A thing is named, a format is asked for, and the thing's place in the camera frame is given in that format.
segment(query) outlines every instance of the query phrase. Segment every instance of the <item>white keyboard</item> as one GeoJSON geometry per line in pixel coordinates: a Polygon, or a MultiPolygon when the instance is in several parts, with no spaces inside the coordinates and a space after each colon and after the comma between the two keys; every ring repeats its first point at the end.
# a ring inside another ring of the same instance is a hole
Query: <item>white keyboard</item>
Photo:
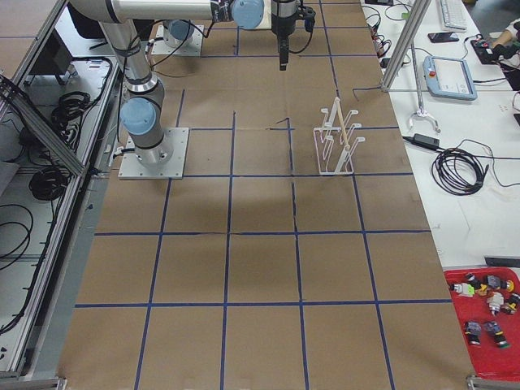
{"type": "Polygon", "coordinates": [[[439,0],[444,30],[465,32],[467,30],[462,0],[439,0]]]}

